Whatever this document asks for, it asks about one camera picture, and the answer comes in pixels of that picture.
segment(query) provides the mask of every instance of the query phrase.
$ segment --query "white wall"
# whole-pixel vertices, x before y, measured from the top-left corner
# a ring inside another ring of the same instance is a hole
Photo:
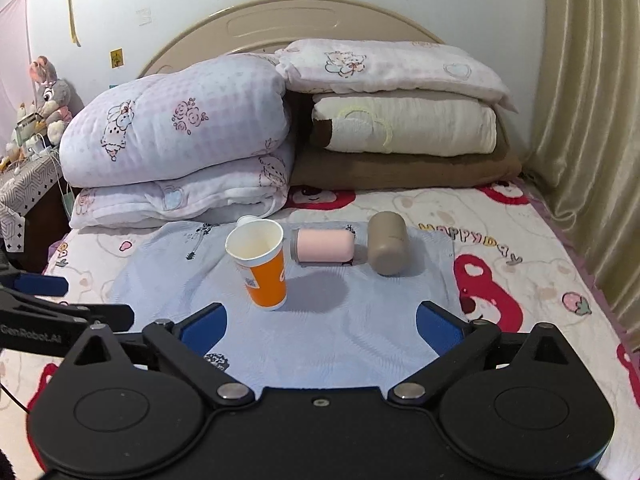
[[[135,78],[149,59],[193,23],[249,0],[73,0],[78,38],[71,43],[66,0],[29,0],[32,56],[55,63],[85,103]],[[445,42],[491,66],[520,109],[507,114],[514,145],[529,145],[529,131],[543,44],[545,0],[363,0],[419,22]],[[152,23],[138,25],[148,7]],[[110,68],[109,51],[122,47],[125,65]]]

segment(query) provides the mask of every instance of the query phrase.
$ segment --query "paper cup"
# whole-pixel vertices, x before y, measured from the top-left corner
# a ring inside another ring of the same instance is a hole
[[[226,252],[236,262],[246,291],[264,310],[276,310],[287,299],[282,226],[267,219],[242,217],[226,237]]]

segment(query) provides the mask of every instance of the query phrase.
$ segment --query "headboard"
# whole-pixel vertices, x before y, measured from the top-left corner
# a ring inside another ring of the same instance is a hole
[[[139,76],[231,52],[274,52],[300,38],[442,41],[412,20],[356,0],[257,0],[220,10],[169,42]]]

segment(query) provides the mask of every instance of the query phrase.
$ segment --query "bed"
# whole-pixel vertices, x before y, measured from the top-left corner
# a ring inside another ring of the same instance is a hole
[[[440,42],[402,16],[353,0],[263,0],[222,10],[189,28],[160,50],[140,76],[174,72],[226,52],[273,52],[303,37]],[[356,222],[382,210],[401,214],[409,226],[442,231],[452,238],[454,273],[469,319],[491,320],[507,332],[528,332],[543,320],[558,326],[615,413],[616,430],[599,471],[609,479],[640,479],[638,363],[632,362],[604,298],[591,286],[570,247],[545,221],[544,206],[524,183],[375,192],[297,186],[290,189],[285,208],[272,218]],[[115,277],[156,230],[74,230],[55,249],[45,273],[68,280],[63,301],[108,302]],[[30,406],[57,363],[3,351],[0,380]],[[25,431],[24,413],[4,394],[0,425],[0,449],[16,478],[37,478],[41,469]]]

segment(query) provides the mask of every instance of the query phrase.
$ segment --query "pink cylinder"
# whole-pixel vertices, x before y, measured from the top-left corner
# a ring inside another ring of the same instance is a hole
[[[353,260],[355,235],[346,229],[295,229],[291,257],[298,263],[344,263]]]

